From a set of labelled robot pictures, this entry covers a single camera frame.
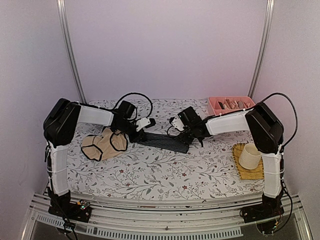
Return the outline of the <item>navy striped underwear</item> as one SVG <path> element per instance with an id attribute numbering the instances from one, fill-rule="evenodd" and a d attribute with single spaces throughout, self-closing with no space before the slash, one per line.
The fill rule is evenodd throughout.
<path id="1" fill-rule="evenodd" d="M 138 143 L 149 147 L 165 149 L 183 154 L 186 154 L 189 151 L 188 144 L 176 139 L 175 137 L 164 134 L 146 132 Z"/>

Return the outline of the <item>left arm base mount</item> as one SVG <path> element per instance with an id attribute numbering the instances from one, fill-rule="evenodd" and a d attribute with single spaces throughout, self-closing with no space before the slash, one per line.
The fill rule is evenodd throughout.
<path id="1" fill-rule="evenodd" d="M 58 196 L 51 194 L 50 207 L 48 212 L 52 215 L 62 217 L 68 220 L 88 223 L 91 217 L 92 208 L 90 206 L 83 207 L 83 201 L 80 204 L 71 202 L 71 193 Z"/>

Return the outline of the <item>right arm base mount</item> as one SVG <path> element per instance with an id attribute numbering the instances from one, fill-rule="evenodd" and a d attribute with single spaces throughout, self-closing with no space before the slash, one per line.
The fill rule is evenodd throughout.
<path id="1" fill-rule="evenodd" d="M 241 208 L 239 215 L 245 223 L 281 216 L 284 213 L 282 202 L 278 198 L 262 196 L 262 203 Z"/>

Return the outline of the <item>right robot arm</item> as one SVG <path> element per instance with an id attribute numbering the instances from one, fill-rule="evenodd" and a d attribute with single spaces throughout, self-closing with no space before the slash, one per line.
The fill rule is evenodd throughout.
<path id="1" fill-rule="evenodd" d="M 262 103 L 249 111 L 213 116 L 204 121 L 188 107 L 170 124 L 178 131 L 174 138 L 188 143 L 184 159 L 171 163 L 171 178 L 182 182 L 174 187 L 176 199 L 228 198 L 262 193 L 277 197 L 282 189 L 281 167 L 283 126 Z M 233 157 L 233 146 L 253 143 L 262 153 L 263 177 L 242 179 Z"/>

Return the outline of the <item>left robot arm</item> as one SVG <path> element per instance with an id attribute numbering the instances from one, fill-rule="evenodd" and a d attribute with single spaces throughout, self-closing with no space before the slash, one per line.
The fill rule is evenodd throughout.
<path id="1" fill-rule="evenodd" d="M 67 183 L 67 154 L 74 138 L 77 124 L 95 124 L 125 133 L 131 143 L 145 139 L 143 128 L 155 125 L 155 120 L 143 117 L 130 120 L 135 106 L 127 101 L 116 109 L 69 101 L 61 98 L 43 123 L 44 137 L 49 148 L 50 189 L 57 196 L 69 192 Z"/>

